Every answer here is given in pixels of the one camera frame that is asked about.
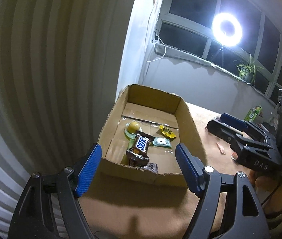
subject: table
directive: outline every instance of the table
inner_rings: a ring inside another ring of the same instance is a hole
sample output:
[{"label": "table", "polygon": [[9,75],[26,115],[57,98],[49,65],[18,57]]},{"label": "table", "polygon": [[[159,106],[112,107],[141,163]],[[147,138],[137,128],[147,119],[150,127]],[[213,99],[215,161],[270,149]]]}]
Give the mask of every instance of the table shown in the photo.
[{"label": "table", "polygon": [[[187,103],[207,154],[208,164],[220,173],[235,174],[249,170],[231,159],[228,143],[210,134],[206,124],[218,113]],[[224,147],[220,153],[217,143]],[[225,193],[212,230],[221,224]],[[179,239],[193,216],[199,199],[186,188],[155,186],[97,173],[89,191],[80,198],[82,211],[90,226],[118,238]]]}]

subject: ring light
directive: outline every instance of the ring light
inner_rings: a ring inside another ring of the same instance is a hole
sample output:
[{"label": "ring light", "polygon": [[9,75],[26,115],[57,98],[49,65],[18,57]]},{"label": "ring light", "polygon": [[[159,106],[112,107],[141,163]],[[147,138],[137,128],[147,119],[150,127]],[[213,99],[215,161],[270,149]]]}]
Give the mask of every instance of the ring light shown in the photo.
[{"label": "ring light", "polygon": [[[224,21],[229,21],[234,26],[234,34],[232,36],[227,36],[221,30],[221,23]],[[216,40],[224,46],[232,47],[237,45],[242,38],[242,27],[238,20],[229,13],[219,13],[216,15],[212,22],[212,32]]]}]

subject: table surface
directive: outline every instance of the table surface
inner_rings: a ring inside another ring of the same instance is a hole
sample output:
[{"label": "table surface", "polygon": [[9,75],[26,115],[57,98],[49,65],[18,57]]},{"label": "table surface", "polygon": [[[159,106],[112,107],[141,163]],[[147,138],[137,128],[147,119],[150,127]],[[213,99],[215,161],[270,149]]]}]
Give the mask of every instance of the table surface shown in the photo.
[{"label": "table surface", "polygon": [[[231,159],[230,145],[210,134],[206,124],[218,113],[187,103],[206,151],[208,164],[220,173],[249,173]],[[221,154],[217,143],[224,148]],[[182,238],[199,199],[186,188],[155,186],[97,173],[80,198],[90,226],[118,238]],[[225,193],[220,196],[212,230],[220,226]]]}]

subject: open cardboard box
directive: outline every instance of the open cardboard box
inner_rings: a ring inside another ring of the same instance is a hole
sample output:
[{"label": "open cardboard box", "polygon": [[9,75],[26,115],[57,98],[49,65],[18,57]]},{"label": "open cardboard box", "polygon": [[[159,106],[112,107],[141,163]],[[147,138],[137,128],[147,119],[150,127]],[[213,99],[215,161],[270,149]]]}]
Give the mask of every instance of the open cardboard box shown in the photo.
[{"label": "open cardboard box", "polygon": [[[143,132],[163,137],[159,125],[166,124],[176,134],[172,148],[149,147],[150,163],[158,165],[158,173],[125,165],[125,152],[129,140],[124,134],[127,123],[137,120]],[[174,94],[146,86],[127,86],[113,106],[99,135],[102,147],[100,171],[111,176],[156,185],[184,186],[175,158],[175,147],[184,143],[192,155],[207,164],[206,154],[185,101]]]}]

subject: potted plant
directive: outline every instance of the potted plant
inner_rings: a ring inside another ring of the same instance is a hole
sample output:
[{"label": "potted plant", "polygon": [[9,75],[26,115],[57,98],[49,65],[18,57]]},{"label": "potted plant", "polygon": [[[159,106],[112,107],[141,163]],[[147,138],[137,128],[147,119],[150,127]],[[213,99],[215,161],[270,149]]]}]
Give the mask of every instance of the potted plant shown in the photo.
[{"label": "potted plant", "polygon": [[241,64],[236,65],[237,70],[239,71],[239,78],[252,84],[255,84],[256,71],[259,71],[259,69],[262,68],[256,66],[254,62],[255,60],[252,55],[249,54],[249,60],[246,63],[241,61]]}]

